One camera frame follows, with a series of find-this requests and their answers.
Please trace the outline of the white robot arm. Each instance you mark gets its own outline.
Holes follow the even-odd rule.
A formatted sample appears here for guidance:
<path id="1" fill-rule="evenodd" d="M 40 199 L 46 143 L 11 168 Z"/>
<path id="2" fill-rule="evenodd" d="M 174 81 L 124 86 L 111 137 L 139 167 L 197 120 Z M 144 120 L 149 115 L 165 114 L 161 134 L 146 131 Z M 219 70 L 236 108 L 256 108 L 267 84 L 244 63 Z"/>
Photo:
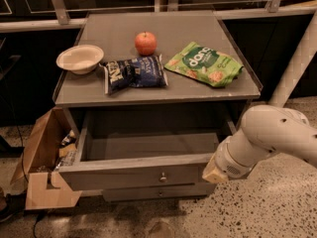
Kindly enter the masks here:
<path id="1" fill-rule="evenodd" d="M 218 146 L 202 173 L 211 182 L 248 174 L 258 162 L 285 153 L 317 167 L 317 129 L 286 100 L 317 52 L 317 12 L 313 15 L 272 98 L 243 114 L 239 130 Z"/>

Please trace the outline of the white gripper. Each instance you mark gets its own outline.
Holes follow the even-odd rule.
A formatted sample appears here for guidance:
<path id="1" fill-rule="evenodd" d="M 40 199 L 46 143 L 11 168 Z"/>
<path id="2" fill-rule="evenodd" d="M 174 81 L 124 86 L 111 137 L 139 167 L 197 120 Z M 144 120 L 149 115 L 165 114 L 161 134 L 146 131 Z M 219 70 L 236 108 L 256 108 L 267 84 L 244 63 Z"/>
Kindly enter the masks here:
<path id="1" fill-rule="evenodd" d="M 229 152 L 231 136 L 227 137 L 219 144 L 215 156 L 212 156 L 202 173 L 202 178 L 210 183 L 221 183 L 233 179 L 241 178 L 251 171 L 251 167 L 239 164 Z"/>

